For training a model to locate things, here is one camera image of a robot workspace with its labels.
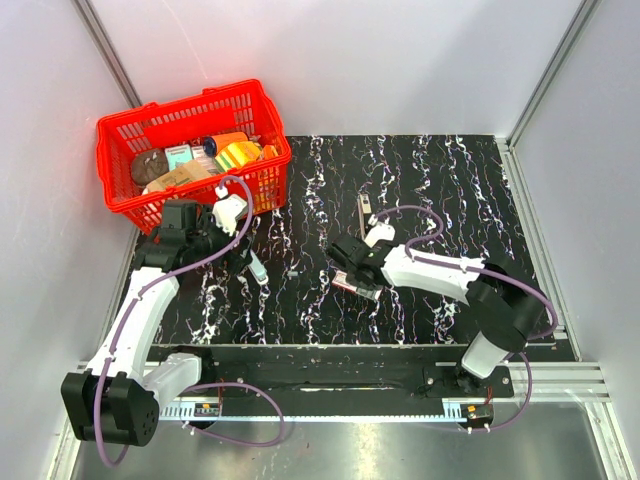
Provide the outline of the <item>staple box with tray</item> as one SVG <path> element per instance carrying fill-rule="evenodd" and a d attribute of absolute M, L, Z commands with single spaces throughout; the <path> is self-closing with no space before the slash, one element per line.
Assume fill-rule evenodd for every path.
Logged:
<path fill-rule="evenodd" d="M 358 295 L 362 298 L 378 301 L 382 292 L 381 288 L 373 288 L 352 279 L 346 272 L 337 270 L 331 281 L 335 287 L 341 288 L 347 292 Z"/>

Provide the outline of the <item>dark stapler magazine part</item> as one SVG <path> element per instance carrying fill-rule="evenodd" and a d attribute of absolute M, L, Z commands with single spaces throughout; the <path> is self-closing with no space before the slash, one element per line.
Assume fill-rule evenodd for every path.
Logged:
<path fill-rule="evenodd" d="M 371 202 L 369 195 L 366 193 L 360 193 L 357 199 L 358 218 L 360 225 L 360 233 L 362 239 L 365 239 L 368 227 L 369 218 L 372 215 Z"/>

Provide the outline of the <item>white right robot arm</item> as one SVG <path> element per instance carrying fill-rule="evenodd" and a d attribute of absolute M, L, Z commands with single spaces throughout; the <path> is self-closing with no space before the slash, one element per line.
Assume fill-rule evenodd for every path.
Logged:
<path fill-rule="evenodd" d="M 343 235 L 326 250 L 356 288 L 411 288 L 435 293 L 471 309 L 479 332 L 454 375 L 456 387 L 476 396 L 496 366 L 524 350 L 541 317 L 550 310 L 544 294 L 510 275 L 505 263 L 428 254 L 392 240 L 368 245 Z"/>

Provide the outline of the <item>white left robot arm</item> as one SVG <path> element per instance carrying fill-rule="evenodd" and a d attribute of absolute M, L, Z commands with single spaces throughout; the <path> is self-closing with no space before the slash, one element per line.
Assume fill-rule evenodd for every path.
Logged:
<path fill-rule="evenodd" d="M 191 267 L 219 261 L 231 271 L 251 262 L 251 242 L 239 238 L 248 202 L 232 194 L 215 204 L 169 200 L 134 257 L 129 289 L 111 330 L 81 373 L 69 373 L 61 396 L 81 441 L 145 446 L 161 411 L 186 388 L 211 392 L 215 369 L 183 349 L 151 372 L 146 360 L 162 318 Z"/>

